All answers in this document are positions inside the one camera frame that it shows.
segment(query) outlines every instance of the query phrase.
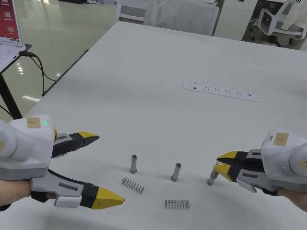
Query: metal spring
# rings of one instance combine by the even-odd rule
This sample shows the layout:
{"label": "metal spring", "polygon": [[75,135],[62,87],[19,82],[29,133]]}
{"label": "metal spring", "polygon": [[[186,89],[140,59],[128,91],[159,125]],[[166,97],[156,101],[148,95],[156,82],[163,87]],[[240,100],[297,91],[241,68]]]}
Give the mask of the metal spring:
{"label": "metal spring", "polygon": [[[221,165],[221,164],[224,164],[224,163],[222,163],[222,162],[220,162],[220,161],[217,161],[217,162],[215,163],[215,165]],[[213,169],[213,170],[211,171],[210,177],[213,178],[213,179],[216,179],[218,175],[219,175],[219,173],[217,172],[217,170]]]}
{"label": "metal spring", "polygon": [[177,209],[190,208],[190,202],[188,200],[165,200],[165,207]]}
{"label": "metal spring", "polygon": [[132,190],[134,190],[135,192],[138,192],[140,194],[143,193],[144,191],[144,186],[132,181],[131,179],[129,179],[128,177],[124,177],[121,180],[121,183],[125,186],[127,186],[128,188],[131,188]]}

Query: label sticker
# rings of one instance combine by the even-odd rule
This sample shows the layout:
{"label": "label sticker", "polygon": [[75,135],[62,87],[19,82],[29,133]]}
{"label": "label sticker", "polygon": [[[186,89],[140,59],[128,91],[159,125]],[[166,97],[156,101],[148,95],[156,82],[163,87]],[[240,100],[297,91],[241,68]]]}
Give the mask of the label sticker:
{"label": "label sticker", "polygon": [[40,128],[40,119],[39,117],[28,117],[27,118],[28,128]]}
{"label": "label sticker", "polygon": [[301,170],[307,171],[307,161],[300,161],[300,162],[298,163],[298,166],[299,166],[299,168],[300,168]]}
{"label": "label sticker", "polygon": [[273,145],[286,146],[288,137],[289,137],[288,133],[276,133]]}
{"label": "label sticker", "polygon": [[5,141],[0,140],[0,152],[4,152],[4,147],[5,147]]}

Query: tiled floor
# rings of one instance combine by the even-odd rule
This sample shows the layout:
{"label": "tiled floor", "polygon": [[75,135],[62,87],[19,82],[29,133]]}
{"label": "tiled floor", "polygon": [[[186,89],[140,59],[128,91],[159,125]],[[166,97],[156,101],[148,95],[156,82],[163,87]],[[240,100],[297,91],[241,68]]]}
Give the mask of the tiled floor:
{"label": "tiled floor", "polygon": [[[23,39],[31,44],[46,74],[58,78],[116,22],[115,5],[72,4],[58,0],[15,0]],[[32,60],[22,57],[4,78],[26,114],[41,98],[42,76]],[[46,81],[46,89],[52,84]],[[0,110],[0,120],[11,118]]]}

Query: metal pin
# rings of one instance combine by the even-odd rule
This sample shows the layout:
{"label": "metal pin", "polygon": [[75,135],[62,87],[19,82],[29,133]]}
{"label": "metal pin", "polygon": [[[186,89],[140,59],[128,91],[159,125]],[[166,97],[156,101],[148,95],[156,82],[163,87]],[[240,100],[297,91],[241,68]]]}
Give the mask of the metal pin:
{"label": "metal pin", "polygon": [[130,173],[135,174],[138,170],[136,169],[136,155],[131,156],[131,168],[130,168]]}
{"label": "metal pin", "polygon": [[181,164],[180,164],[180,163],[177,163],[176,166],[175,166],[174,173],[173,173],[173,175],[171,176],[171,180],[172,180],[173,182],[177,182],[177,181],[178,181],[178,175],[179,175],[180,169],[181,169]]}

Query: laptop keyboard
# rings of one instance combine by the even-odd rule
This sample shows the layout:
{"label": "laptop keyboard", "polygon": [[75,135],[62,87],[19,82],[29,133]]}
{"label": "laptop keyboard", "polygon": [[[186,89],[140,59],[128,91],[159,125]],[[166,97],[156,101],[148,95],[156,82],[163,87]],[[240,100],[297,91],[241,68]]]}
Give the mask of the laptop keyboard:
{"label": "laptop keyboard", "polygon": [[11,55],[15,54],[15,50],[6,50],[6,51],[0,51],[0,64],[3,62],[6,58],[8,58]]}

